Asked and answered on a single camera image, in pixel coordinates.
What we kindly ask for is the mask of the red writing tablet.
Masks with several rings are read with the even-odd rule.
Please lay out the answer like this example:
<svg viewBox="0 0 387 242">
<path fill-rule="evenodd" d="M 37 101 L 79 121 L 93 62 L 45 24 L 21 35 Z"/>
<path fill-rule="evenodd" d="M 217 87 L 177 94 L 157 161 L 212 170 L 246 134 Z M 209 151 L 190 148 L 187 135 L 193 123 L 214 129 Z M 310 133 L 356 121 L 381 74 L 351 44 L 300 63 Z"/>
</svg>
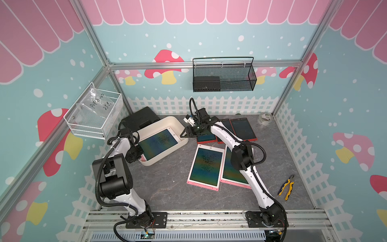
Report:
<svg viewBox="0 0 387 242">
<path fill-rule="evenodd" d="M 198 144 L 213 143 L 216 141 L 217 141 L 216 136 L 208 130 L 204 130 L 201 135 L 197 136 L 197 143 Z"/>
<path fill-rule="evenodd" d="M 223 124 L 223 126 L 225 128 L 227 128 L 232 134 L 235 135 L 235 132 L 234 132 L 234 129 L 232 127 L 230 119 L 221 119 L 220 122 Z M 223 142 L 221 141 L 221 139 L 219 137 L 216 137 L 216 138 L 217 138 L 218 144 L 223 144 Z"/>
<path fill-rule="evenodd" d="M 257 137 L 247 118 L 232 119 L 230 122 L 237 137 L 243 139 L 244 141 L 257 140 Z"/>
</svg>

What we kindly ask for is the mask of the pink writing tablet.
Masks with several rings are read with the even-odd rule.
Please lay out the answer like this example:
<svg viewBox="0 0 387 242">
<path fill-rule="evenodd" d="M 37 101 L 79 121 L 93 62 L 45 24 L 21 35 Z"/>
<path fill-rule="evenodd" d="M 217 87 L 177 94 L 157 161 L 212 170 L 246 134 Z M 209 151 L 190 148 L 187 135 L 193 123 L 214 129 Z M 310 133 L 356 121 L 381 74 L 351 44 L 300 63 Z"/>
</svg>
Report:
<svg viewBox="0 0 387 242">
<path fill-rule="evenodd" d="M 176 133 L 172 130 L 171 127 L 145 138 L 139 142 L 139 145 L 143 148 L 144 154 L 140 159 L 141 162 L 148 161 L 155 158 L 157 155 L 166 151 L 167 149 L 178 144 L 180 139 L 177 137 Z"/>
<path fill-rule="evenodd" d="M 242 188 L 251 189 L 250 185 L 244 178 L 244 176 L 239 172 L 239 170 L 235 170 L 231 164 L 231 150 L 226 146 L 225 147 L 225 157 L 222 161 L 221 166 L 221 177 L 220 181 L 222 183 L 230 184 L 233 186 L 238 186 Z"/>
<path fill-rule="evenodd" d="M 224 158 L 224 149 L 198 144 L 186 183 L 219 191 Z"/>
</svg>

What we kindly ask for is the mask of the cream plastic storage box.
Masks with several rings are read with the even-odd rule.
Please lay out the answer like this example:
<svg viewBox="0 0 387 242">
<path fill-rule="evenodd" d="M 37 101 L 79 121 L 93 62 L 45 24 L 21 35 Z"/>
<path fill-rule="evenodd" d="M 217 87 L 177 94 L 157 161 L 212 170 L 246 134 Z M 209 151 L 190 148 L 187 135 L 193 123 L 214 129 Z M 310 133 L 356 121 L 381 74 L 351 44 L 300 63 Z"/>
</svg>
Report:
<svg viewBox="0 0 387 242">
<path fill-rule="evenodd" d="M 140 163 L 151 166 L 188 143 L 187 138 L 180 137 L 184 126 L 173 116 L 165 117 L 138 131 L 139 146 L 143 149 Z"/>
</svg>

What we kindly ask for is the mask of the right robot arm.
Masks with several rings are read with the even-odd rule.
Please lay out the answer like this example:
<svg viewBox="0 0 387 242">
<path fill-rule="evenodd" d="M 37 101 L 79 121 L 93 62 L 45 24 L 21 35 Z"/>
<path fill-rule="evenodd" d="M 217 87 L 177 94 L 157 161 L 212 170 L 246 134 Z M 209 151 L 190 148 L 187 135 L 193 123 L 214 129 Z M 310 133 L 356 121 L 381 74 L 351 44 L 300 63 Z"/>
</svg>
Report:
<svg viewBox="0 0 387 242">
<path fill-rule="evenodd" d="M 267 158 L 264 148 L 235 136 L 217 117 L 210 117 L 205 108 L 197 110 L 195 114 L 186 115 L 183 120 L 188 126 L 180 134 L 182 138 L 194 138 L 208 131 L 226 144 L 231 150 L 231 165 L 246 179 L 258 201 L 263 225 L 272 227 L 280 222 L 286 229 L 286 211 L 267 190 L 257 171 L 257 165 Z"/>
</svg>

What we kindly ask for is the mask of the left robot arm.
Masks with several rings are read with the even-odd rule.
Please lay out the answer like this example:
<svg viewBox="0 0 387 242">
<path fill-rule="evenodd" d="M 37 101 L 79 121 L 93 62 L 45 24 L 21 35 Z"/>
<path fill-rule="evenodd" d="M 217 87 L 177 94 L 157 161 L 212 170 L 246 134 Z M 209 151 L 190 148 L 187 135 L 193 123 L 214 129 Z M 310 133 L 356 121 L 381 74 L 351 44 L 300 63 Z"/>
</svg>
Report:
<svg viewBox="0 0 387 242">
<path fill-rule="evenodd" d="M 129 164 L 139 160 L 144 153 L 138 145 L 139 135 L 122 128 L 118 135 L 108 140 L 110 149 L 101 159 L 92 163 L 95 177 L 95 195 L 103 207 L 123 206 L 134 225 L 146 228 L 153 224 L 154 216 L 148 203 L 134 190 Z"/>
</svg>

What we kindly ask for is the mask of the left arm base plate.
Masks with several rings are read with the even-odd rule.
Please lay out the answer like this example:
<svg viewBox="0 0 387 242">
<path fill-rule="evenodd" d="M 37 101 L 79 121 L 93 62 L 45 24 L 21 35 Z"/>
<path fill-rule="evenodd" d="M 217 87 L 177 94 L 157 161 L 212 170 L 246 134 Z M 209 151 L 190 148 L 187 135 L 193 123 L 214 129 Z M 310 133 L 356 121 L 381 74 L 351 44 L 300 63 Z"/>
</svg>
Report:
<svg viewBox="0 0 387 242">
<path fill-rule="evenodd" d="M 166 228 L 167 217 L 167 212 L 152 212 L 152 216 L 144 212 L 140 216 L 135 216 L 133 220 L 127 222 L 126 228 Z"/>
</svg>

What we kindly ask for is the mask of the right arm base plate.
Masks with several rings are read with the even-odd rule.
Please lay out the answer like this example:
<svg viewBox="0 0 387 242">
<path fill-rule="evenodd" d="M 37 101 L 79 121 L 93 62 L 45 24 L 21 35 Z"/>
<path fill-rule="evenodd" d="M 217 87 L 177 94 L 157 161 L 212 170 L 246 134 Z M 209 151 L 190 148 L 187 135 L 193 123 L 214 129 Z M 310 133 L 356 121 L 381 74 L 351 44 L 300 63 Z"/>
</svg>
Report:
<svg viewBox="0 0 387 242">
<path fill-rule="evenodd" d="M 280 213 L 278 216 L 270 216 L 261 211 L 247 211 L 245 217 L 249 228 L 287 228 L 289 226 L 284 213 Z"/>
</svg>

